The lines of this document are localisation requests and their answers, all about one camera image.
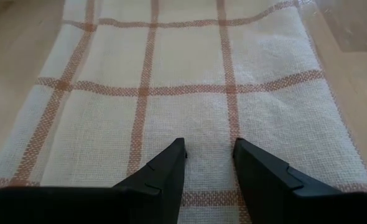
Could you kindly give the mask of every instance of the checkered towel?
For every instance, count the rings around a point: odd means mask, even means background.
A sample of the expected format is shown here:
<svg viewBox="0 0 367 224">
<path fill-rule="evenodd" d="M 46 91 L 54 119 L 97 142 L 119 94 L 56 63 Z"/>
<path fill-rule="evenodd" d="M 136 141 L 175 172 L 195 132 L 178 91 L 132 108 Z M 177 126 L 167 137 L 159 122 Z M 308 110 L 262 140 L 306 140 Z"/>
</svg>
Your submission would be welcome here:
<svg viewBox="0 0 367 224">
<path fill-rule="evenodd" d="M 110 187 L 184 137 L 179 222 L 246 223 L 231 158 L 240 136 L 327 184 L 367 190 L 298 6 L 67 0 L 0 152 L 0 187 Z"/>
</svg>

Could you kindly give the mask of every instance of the cloth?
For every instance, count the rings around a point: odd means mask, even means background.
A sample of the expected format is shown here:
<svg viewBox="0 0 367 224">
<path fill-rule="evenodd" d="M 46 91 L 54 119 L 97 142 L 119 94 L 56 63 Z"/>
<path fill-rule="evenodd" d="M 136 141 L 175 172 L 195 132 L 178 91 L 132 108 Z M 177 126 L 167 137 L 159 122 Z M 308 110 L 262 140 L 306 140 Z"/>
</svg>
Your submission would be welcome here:
<svg viewBox="0 0 367 224">
<path fill-rule="evenodd" d="M 184 137 L 179 223 L 246 223 L 231 158 L 242 137 L 329 185 L 367 190 L 298 7 L 67 0 L 0 152 L 0 187 L 111 187 Z"/>
</svg>

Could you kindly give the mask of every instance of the black plastic part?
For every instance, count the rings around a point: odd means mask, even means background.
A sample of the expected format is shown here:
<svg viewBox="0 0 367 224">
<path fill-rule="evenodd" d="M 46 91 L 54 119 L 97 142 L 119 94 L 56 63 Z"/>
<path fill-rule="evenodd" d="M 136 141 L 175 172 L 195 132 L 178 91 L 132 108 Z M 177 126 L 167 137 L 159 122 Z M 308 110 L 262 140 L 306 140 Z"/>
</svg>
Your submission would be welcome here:
<svg viewBox="0 0 367 224">
<path fill-rule="evenodd" d="M 254 224 L 367 223 L 367 193 L 344 194 L 244 139 L 233 158 Z"/>
<path fill-rule="evenodd" d="M 178 138 L 146 166 L 112 188 L 0 189 L 0 223 L 43 223 L 72 218 L 118 223 L 177 223 L 186 156 L 185 141 Z"/>
</svg>

